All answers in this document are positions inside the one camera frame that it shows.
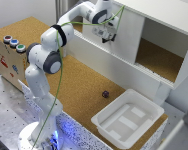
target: green cable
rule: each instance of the green cable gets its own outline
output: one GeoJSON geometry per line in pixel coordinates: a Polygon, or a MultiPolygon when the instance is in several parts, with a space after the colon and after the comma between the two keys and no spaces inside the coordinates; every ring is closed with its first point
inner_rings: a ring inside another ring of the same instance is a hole
{"type": "MultiPolygon", "coordinates": [[[[64,26],[64,25],[66,25],[66,24],[82,24],[82,25],[103,25],[103,24],[105,24],[105,23],[107,23],[107,22],[109,22],[110,20],[112,20],[113,18],[115,18],[121,11],[121,15],[120,15],[120,19],[119,19],[119,22],[118,22],[118,26],[117,26],[117,30],[118,30],[118,27],[119,27],[119,24],[120,24],[120,20],[121,20],[121,17],[122,17],[122,13],[123,13],[123,10],[124,10],[124,8],[125,8],[125,6],[122,6],[121,8],[120,8],[120,10],[113,16],[113,17],[111,17],[110,19],[108,19],[108,20],[106,20],[106,21],[104,21],[104,22],[102,22],[102,23],[99,23],[99,24],[88,24],[88,23],[82,23],[82,22],[66,22],[66,23],[64,23],[64,24],[62,24],[61,26],[64,26]]],[[[54,105],[55,105],[55,103],[56,103],[56,100],[57,100],[57,96],[58,96],[58,93],[59,93],[59,89],[60,89],[60,86],[61,86],[61,79],[62,79],[62,74],[63,74],[63,61],[62,61],[62,55],[61,55],[61,50],[60,50],[60,44],[59,44],[59,38],[58,38],[58,34],[59,34],[59,32],[57,31],[57,43],[58,43],[58,48],[59,48],[59,53],[60,53],[60,58],[61,58],[61,76],[60,76],[60,79],[59,79],[59,84],[58,84],[58,88],[57,88],[57,92],[56,92],[56,97],[55,97],[55,100],[54,100],[54,103],[53,103],[53,105],[52,105],[52,107],[51,107],[51,109],[50,109],[50,111],[49,111],[49,113],[48,113],[48,115],[47,115],[47,118],[45,119],[45,121],[44,121],[44,124],[43,124],[43,126],[42,126],[42,128],[41,128],[41,130],[40,130],[40,132],[39,132],[39,134],[38,134],[38,137],[36,138],[36,141],[34,142],[34,145],[33,145],[33,147],[32,147],[32,150],[33,150],[33,148],[35,147],[35,145],[36,145],[36,143],[37,143],[37,141],[38,141],[38,139],[39,139],[39,137],[40,137],[40,134],[41,134],[41,132],[43,131],[43,128],[44,128],[44,126],[45,126],[45,124],[46,124],[46,122],[47,122],[47,120],[48,120],[48,118],[49,118],[49,116],[50,116],[50,114],[51,114],[51,112],[52,112],[52,109],[54,108],[54,105]]]]}

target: cork surface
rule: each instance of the cork surface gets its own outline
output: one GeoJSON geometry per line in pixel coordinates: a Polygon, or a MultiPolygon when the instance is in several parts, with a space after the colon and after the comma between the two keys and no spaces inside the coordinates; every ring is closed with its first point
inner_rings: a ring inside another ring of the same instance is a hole
{"type": "MultiPolygon", "coordinates": [[[[0,40],[3,41],[3,37],[10,34],[24,45],[39,43],[41,34],[48,28],[44,23],[30,17],[1,28],[0,40]]],[[[46,74],[46,76],[51,87],[50,92],[55,95],[60,71],[54,75],[46,74]]],[[[98,133],[96,126],[91,122],[91,118],[123,92],[125,92],[125,89],[75,58],[67,56],[63,59],[63,78],[58,94],[58,99],[63,104],[63,110],[116,150],[116,147],[98,133]],[[109,98],[102,97],[104,90],[109,91],[109,98]]],[[[166,119],[167,115],[161,116],[131,150],[140,149],[166,119]]]]}
{"type": "Polygon", "coordinates": [[[182,57],[141,39],[136,62],[175,82],[183,60],[182,57]]]}

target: robotic arm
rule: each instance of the robotic arm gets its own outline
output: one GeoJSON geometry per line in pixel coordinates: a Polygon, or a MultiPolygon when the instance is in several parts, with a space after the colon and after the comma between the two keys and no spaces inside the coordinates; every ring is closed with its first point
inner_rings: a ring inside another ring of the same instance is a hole
{"type": "MultiPolygon", "coordinates": [[[[59,71],[62,65],[60,54],[57,51],[59,49],[57,31],[59,33],[59,45],[63,47],[73,38],[74,28],[70,23],[61,26],[62,24],[70,22],[76,16],[82,16],[92,24],[99,24],[110,19],[113,16],[111,12],[111,0],[98,0],[96,5],[89,1],[80,0],[59,19],[57,24],[53,25],[42,34],[41,44],[34,43],[28,47],[27,58],[30,66],[26,69],[25,76],[28,86],[34,96],[35,103],[37,103],[43,111],[39,118],[39,124],[28,139],[31,145],[36,141],[54,102],[54,97],[49,93],[50,87],[45,73],[54,74],[59,71]]],[[[93,33],[104,40],[113,40],[116,35],[118,21],[118,17],[115,17],[105,25],[95,26],[93,33]]],[[[37,141],[37,149],[47,149],[43,146],[43,143],[46,141],[49,142],[47,139],[51,139],[52,136],[54,137],[57,130],[55,117],[62,112],[62,108],[62,104],[57,101],[37,141]]],[[[56,149],[60,149],[61,145],[59,144],[58,139],[56,140],[57,144],[55,147],[56,149]]]]}

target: black strap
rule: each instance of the black strap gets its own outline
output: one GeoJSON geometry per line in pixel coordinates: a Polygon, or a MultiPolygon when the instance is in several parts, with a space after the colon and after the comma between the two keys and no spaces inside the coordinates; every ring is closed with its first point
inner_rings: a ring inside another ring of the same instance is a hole
{"type": "Polygon", "coordinates": [[[60,36],[61,36],[61,38],[62,38],[62,41],[63,41],[63,45],[62,45],[61,47],[65,46],[66,43],[67,43],[67,38],[66,38],[66,35],[65,35],[65,33],[63,32],[61,26],[55,24],[55,25],[53,25],[53,26],[51,26],[51,27],[52,27],[52,28],[55,28],[55,29],[59,32],[59,34],[60,34],[60,36]]]}

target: white bin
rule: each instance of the white bin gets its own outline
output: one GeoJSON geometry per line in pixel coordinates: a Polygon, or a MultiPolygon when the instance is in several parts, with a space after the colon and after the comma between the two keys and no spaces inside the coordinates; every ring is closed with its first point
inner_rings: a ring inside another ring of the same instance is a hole
{"type": "Polygon", "coordinates": [[[91,120],[112,144],[129,149],[163,113],[163,108],[129,89],[91,120]]]}

